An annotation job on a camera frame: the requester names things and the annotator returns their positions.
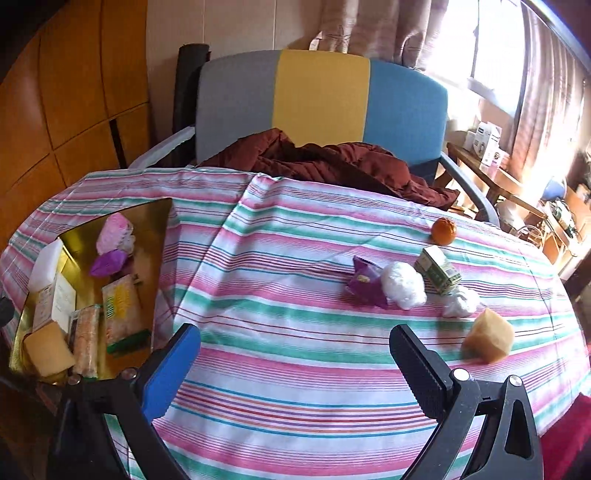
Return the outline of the white plastic bag ball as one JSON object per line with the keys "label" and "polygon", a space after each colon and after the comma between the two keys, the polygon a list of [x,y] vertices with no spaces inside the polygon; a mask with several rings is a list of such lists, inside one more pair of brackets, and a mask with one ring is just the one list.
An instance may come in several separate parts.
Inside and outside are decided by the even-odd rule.
{"label": "white plastic bag ball", "polygon": [[445,318],[467,318],[481,305],[480,295],[473,289],[458,285],[443,297],[442,315]]}

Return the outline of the green yellow snack packet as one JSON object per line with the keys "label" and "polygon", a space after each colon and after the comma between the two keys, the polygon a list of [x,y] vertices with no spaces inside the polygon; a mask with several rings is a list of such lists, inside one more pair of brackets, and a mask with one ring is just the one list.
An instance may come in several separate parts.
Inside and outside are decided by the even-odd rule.
{"label": "green yellow snack packet", "polygon": [[125,275],[102,288],[106,351],[122,355],[147,345],[151,335],[143,312],[134,277]]}

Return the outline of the yellow sponge on table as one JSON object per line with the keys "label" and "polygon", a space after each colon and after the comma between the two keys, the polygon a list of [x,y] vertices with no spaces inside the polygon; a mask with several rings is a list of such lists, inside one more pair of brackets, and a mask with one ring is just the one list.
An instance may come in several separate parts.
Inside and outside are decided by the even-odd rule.
{"label": "yellow sponge on table", "polygon": [[501,315],[485,308],[474,320],[462,349],[485,363],[506,358],[513,347],[514,329]]}

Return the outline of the gold metal tray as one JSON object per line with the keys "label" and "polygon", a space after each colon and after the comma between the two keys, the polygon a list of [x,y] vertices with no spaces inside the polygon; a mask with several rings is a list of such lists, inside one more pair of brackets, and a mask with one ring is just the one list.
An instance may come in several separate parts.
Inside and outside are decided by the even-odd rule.
{"label": "gold metal tray", "polygon": [[[125,208],[121,214],[133,224],[135,248],[132,272],[138,276],[137,294],[143,314],[144,326],[151,329],[155,298],[158,291],[162,253],[172,200],[162,198]],[[102,302],[102,287],[110,280],[93,278],[90,268],[97,257],[95,243],[106,221],[105,216],[78,225],[59,237],[64,244],[68,260],[62,273],[77,293],[76,306],[84,308]],[[31,332],[36,300],[27,297],[11,347],[9,369],[22,377],[34,378],[36,371],[30,363],[22,341]],[[98,368],[101,379],[115,377],[126,367],[138,367],[150,353],[150,345],[125,354],[111,355],[106,351],[105,338],[99,338]]]}

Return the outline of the white printed carton box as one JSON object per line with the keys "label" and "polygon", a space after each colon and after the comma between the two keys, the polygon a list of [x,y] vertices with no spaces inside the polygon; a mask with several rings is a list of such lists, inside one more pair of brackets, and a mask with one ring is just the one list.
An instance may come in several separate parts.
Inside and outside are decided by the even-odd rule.
{"label": "white printed carton box", "polygon": [[69,333],[70,314],[76,309],[76,291],[62,273],[37,294],[32,331],[55,322],[64,334]]}

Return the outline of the purple packet in tray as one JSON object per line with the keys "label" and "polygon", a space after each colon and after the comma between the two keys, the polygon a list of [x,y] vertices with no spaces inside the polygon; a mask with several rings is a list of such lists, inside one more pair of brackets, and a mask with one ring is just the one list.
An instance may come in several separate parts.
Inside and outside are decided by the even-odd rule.
{"label": "purple packet in tray", "polygon": [[90,275],[96,278],[114,275],[122,270],[127,258],[128,254],[118,249],[101,254],[93,262]]}

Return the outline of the purple packet on table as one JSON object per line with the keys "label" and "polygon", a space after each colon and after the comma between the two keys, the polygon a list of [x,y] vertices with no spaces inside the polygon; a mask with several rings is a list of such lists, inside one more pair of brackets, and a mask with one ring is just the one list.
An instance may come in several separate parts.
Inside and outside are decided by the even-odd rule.
{"label": "purple packet on table", "polygon": [[388,299],[382,285],[383,268],[359,256],[353,256],[353,277],[346,289],[363,302],[383,309]]}

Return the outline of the striped pink green tablecloth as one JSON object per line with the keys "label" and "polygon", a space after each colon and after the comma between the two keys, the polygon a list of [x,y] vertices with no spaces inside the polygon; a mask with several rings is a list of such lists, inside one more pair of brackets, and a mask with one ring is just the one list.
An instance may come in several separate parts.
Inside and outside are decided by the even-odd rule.
{"label": "striped pink green tablecloth", "polygon": [[462,282],[515,332],[487,365],[463,353],[467,319],[437,296],[380,309],[349,294],[353,259],[413,263],[438,209],[344,187],[216,168],[93,173],[39,206],[1,257],[17,307],[39,251],[96,217],[172,202],[157,302],[158,339],[200,330],[201,350],[155,423],[194,479],[397,479],[428,440],[426,418],[389,352],[405,323],[475,378],[520,376],[547,431],[590,388],[579,322],[561,280],[533,245],[456,217],[445,253]]}

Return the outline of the orange tangerine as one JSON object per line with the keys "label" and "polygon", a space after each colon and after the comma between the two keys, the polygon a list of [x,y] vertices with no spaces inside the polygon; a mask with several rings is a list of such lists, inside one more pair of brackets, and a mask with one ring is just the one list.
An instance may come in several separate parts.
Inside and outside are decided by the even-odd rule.
{"label": "orange tangerine", "polygon": [[450,245],[457,237],[456,223],[447,218],[441,217],[431,227],[431,238],[439,246]]}

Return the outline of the wooden side table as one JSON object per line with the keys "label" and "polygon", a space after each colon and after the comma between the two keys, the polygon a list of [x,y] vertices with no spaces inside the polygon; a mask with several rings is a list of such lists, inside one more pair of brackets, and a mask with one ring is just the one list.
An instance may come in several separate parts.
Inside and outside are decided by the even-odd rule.
{"label": "wooden side table", "polygon": [[522,195],[522,184],[504,170],[496,170],[483,166],[481,160],[471,151],[452,142],[447,143],[448,155],[459,165],[465,165],[480,181],[488,187],[486,197],[496,205],[501,200],[510,201],[520,207],[523,217],[532,215],[535,222],[543,225],[544,235],[541,249],[557,269],[563,282],[566,282],[577,268],[578,262],[584,257],[581,253],[581,237],[577,230],[571,234],[565,229],[567,222],[558,220],[547,202],[527,201]]}

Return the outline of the white boxes on side table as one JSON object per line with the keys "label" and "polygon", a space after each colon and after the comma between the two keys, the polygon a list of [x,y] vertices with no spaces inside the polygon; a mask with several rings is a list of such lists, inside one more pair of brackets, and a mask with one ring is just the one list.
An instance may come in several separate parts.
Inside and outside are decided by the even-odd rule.
{"label": "white boxes on side table", "polygon": [[485,167],[500,161],[502,128],[491,122],[480,121],[475,131],[468,131],[463,148],[481,160]]}

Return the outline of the orange wooden wardrobe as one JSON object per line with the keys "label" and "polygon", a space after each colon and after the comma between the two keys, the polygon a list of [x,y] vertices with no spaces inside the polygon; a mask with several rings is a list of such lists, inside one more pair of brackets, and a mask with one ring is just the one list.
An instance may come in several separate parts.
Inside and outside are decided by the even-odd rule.
{"label": "orange wooden wardrobe", "polygon": [[68,1],[1,83],[1,243],[45,200],[152,144],[144,1]]}

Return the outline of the dark red blanket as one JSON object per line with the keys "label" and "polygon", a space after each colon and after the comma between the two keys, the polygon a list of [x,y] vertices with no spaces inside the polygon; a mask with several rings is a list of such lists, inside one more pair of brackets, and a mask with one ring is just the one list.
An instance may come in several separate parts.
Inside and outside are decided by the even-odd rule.
{"label": "dark red blanket", "polygon": [[406,162],[377,145],[347,142],[297,147],[276,128],[242,137],[201,165],[353,188],[444,211],[460,195],[457,190],[429,185]]}

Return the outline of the black rolled mat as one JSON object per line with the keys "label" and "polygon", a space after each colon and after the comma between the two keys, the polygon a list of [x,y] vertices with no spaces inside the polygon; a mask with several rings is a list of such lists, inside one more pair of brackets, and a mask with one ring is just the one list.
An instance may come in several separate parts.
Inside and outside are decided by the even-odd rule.
{"label": "black rolled mat", "polygon": [[178,50],[172,107],[172,133],[195,126],[198,85],[202,67],[211,59],[211,47],[202,43]]}

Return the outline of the beige patterned curtain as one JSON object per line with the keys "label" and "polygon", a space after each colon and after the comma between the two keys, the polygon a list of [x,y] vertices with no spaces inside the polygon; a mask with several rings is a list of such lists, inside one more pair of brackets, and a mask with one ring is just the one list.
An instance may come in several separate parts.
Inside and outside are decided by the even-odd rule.
{"label": "beige patterned curtain", "polygon": [[448,8],[439,0],[325,1],[310,49],[424,70]]}

